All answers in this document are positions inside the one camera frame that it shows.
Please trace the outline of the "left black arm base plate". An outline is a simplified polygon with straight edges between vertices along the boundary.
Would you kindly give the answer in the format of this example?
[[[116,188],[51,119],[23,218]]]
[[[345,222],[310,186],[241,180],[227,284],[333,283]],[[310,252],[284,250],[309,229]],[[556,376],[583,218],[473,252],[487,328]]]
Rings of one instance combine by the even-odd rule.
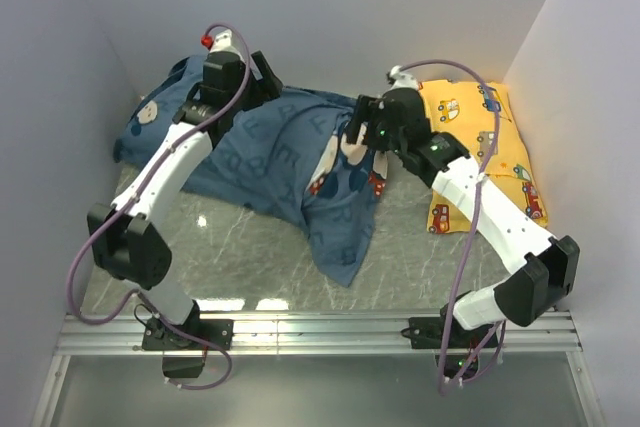
[[[233,361],[229,354],[234,333],[231,319],[205,319],[178,332],[160,319],[150,318],[140,350],[161,355],[162,374],[167,383],[190,391],[203,391],[222,385],[229,377]],[[219,353],[225,361],[220,377],[207,384],[196,383],[204,373],[211,354]]]

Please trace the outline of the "blue cartoon mouse pillowcase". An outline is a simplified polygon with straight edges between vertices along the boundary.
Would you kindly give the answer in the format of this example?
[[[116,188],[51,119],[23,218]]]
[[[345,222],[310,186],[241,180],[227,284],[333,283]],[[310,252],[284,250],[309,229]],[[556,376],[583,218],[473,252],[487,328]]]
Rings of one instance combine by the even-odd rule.
[[[184,188],[300,228],[319,271],[348,287],[369,248],[388,169],[385,154],[347,143],[355,106],[340,94],[286,87],[238,113]]]

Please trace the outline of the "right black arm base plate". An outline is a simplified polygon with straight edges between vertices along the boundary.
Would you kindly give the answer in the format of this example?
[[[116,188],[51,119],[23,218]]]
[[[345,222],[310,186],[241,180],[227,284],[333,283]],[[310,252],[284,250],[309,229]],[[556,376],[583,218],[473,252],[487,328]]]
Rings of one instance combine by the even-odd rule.
[[[408,326],[400,331],[400,335],[408,339],[414,350],[440,350],[444,335],[445,318],[410,317]],[[467,358],[479,344],[488,338],[484,349],[499,349],[504,341],[503,325],[483,325],[468,331],[460,327],[456,320],[452,321],[447,344],[447,356],[444,363],[444,377],[452,379],[465,365]]]

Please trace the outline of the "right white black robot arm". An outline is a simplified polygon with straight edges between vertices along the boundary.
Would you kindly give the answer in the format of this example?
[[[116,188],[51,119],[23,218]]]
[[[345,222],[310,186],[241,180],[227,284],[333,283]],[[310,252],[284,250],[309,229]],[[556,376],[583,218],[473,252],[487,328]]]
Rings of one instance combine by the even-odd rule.
[[[571,292],[577,243],[536,224],[481,172],[460,141],[432,130],[416,89],[393,88],[379,98],[359,96],[346,139],[395,153],[408,172],[470,220],[508,273],[492,286],[449,301],[436,331],[439,340],[460,347],[502,321],[527,327]]]

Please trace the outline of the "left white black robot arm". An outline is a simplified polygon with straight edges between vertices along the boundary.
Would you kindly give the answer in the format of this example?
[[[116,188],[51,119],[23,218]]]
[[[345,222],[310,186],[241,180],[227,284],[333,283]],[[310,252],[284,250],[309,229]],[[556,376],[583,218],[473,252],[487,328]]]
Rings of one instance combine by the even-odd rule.
[[[211,50],[160,147],[130,186],[87,215],[97,267],[128,283],[162,334],[179,349],[195,346],[202,323],[197,302],[169,277],[172,252],[158,228],[194,170],[231,129],[237,113],[278,98],[283,84],[260,51],[245,57]]]

